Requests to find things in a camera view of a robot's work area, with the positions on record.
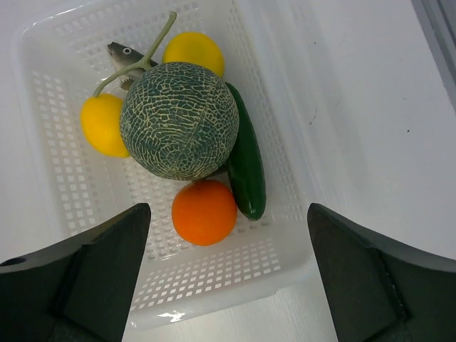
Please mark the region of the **white perforated plastic basket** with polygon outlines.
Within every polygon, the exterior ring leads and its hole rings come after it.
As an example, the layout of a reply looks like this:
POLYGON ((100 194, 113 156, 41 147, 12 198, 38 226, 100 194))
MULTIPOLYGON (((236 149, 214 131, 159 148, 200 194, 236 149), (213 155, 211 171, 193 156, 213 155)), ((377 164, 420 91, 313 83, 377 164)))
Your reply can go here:
POLYGON ((134 204, 150 205, 145 254, 128 328, 145 330, 271 296, 315 267, 306 222, 304 159, 291 143, 285 88, 259 20, 270 1, 57 1, 14 36, 13 66, 40 198, 54 239, 90 229, 134 204), (106 157, 83 137, 80 110, 113 73, 106 46, 145 51, 169 13, 170 36, 202 31, 221 48, 225 79, 254 125, 266 178, 266 211, 237 219, 222 242, 197 247, 172 225, 179 181, 151 175, 134 160, 106 157))

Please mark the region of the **orange fruit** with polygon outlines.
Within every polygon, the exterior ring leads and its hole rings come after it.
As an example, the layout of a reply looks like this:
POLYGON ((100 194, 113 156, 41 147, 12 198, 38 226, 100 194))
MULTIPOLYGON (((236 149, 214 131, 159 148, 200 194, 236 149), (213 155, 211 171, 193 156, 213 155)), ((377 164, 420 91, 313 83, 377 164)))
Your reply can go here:
POLYGON ((171 209, 177 234, 197 246, 216 244, 228 237, 237 221, 237 205, 228 186, 216 180, 185 185, 171 209))

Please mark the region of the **yellow lemon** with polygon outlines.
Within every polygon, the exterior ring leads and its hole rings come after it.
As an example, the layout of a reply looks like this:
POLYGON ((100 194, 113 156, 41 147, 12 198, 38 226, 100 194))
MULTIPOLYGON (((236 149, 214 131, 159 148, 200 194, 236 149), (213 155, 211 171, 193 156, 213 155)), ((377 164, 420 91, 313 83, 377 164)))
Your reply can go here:
POLYGON ((89 97, 81 108, 81 129, 88 143, 99 153, 127 158, 130 153, 120 135, 123 100, 109 93, 89 97))
POLYGON ((222 50, 209 36, 200 32, 183 32, 172 38, 165 47, 162 62, 188 62, 204 66, 220 78, 224 74, 222 50))

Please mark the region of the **green netted melon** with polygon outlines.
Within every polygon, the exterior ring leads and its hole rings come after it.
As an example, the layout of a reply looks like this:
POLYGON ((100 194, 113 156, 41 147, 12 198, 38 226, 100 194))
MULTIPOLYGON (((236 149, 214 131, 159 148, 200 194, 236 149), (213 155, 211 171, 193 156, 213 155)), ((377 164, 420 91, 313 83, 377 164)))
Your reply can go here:
POLYGON ((216 172, 238 132, 239 111, 227 84, 193 63, 164 63, 144 72, 120 114, 130 156, 167 180, 199 180, 216 172))

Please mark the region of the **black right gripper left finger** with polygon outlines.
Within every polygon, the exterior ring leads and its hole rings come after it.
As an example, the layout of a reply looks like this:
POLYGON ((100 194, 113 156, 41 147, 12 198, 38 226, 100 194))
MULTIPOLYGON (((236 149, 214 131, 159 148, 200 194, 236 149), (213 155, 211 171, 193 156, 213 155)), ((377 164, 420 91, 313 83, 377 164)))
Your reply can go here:
POLYGON ((2 341, 121 341, 151 211, 140 203, 1 263, 2 341))

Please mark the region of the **grey toy fish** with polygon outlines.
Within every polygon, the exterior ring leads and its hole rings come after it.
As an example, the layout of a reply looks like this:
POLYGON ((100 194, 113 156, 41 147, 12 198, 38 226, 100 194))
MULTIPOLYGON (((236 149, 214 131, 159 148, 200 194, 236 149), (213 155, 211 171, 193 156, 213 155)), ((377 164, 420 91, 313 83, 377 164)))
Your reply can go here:
MULTIPOLYGON (((124 46, 120 43, 111 42, 107 45, 109 58, 116 71, 123 69, 130 64, 137 63, 143 54, 132 49, 129 46, 124 46)), ((129 91, 131 85, 144 73, 141 68, 129 71, 128 73, 119 76, 120 87, 123 90, 129 91)))

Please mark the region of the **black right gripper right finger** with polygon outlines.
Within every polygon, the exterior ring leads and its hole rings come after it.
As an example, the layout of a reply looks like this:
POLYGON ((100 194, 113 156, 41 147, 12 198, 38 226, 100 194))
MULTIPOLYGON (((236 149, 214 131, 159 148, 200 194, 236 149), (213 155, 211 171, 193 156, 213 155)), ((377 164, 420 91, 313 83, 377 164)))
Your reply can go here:
POLYGON ((310 205, 307 222, 339 341, 455 340, 455 260, 321 204, 310 205))

